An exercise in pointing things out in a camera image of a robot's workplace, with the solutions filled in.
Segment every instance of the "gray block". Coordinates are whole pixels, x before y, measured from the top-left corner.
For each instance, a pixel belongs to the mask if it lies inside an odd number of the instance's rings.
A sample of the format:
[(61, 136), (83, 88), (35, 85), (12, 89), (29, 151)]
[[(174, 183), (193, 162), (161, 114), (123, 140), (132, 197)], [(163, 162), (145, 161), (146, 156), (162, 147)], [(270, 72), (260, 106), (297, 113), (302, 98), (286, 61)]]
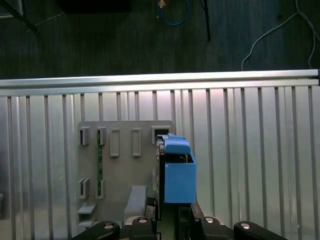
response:
[(146, 193), (146, 185), (132, 186), (128, 203), (124, 209), (124, 223), (128, 218), (145, 215)]

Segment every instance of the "dark carpet floor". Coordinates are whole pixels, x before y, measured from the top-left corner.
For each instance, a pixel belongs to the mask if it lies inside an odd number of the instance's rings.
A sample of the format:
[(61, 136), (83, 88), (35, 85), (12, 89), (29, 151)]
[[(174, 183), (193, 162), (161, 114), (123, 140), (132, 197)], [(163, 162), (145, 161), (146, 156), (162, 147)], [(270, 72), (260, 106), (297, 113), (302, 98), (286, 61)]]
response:
[[(183, 17), (184, 0), (167, 2), (168, 18)], [(299, 2), (320, 33), (320, 1)], [(207, 42), (199, 0), (190, 7), (176, 27), (157, 17), (154, 0), (132, 0), (127, 13), (63, 14), (40, 24), (38, 35), (17, 20), (0, 21), (0, 79), (240, 71), (254, 41), (296, 11), (294, 0), (209, 0)], [(54, 0), (25, 0), (25, 12), (36, 24), (63, 11)], [(307, 69), (312, 46), (308, 24), (296, 16), (258, 43), (244, 69)], [(311, 63), (320, 68), (318, 42)]]

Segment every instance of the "blue plastic block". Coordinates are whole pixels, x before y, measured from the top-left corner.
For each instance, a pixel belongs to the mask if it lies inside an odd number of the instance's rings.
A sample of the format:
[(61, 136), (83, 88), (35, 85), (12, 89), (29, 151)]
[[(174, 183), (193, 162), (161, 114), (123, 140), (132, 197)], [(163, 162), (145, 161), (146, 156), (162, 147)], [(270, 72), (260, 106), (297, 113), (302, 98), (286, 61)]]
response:
[(182, 136), (176, 136), (172, 133), (168, 134), (169, 138), (164, 140), (165, 154), (187, 154), (190, 155), (191, 148), (187, 139)]
[(196, 202), (196, 161), (192, 163), (166, 163), (164, 202), (192, 204)]

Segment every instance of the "blue cable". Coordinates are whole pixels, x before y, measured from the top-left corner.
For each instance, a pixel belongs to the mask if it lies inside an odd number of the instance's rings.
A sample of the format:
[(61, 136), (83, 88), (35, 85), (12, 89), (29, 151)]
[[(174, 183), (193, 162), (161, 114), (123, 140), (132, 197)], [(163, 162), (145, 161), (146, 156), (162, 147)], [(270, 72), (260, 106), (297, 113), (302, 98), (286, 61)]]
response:
[(181, 21), (178, 21), (178, 22), (169, 22), (166, 19), (166, 17), (164, 16), (164, 12), (162, 11), (162, 9), (159, 7), (158, 0), (156, 0), (156, 5), (158, 7), (158, 12), (159, 12), (160, 17), (163, 19), (163, 21), (166, 24), (169, 24), (171, 26), (178, 26), (180, 24), (183, 24), (188, 19), (189, 15), (190, 15), (190, 3), (189, 3), (189, 0), (185, 0), (185, 2), (186, 2), (186, 6), (187, 6), (187, 13), (186, 13), (185, 17)]

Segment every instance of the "black base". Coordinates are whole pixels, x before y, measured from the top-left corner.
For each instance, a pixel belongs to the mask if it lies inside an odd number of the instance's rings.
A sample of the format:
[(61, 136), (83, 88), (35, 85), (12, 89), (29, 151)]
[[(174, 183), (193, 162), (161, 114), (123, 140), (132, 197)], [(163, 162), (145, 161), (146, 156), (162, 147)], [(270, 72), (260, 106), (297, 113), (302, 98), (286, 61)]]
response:
[(66, 14), (129, 12), (131, 0), (56, 0)]

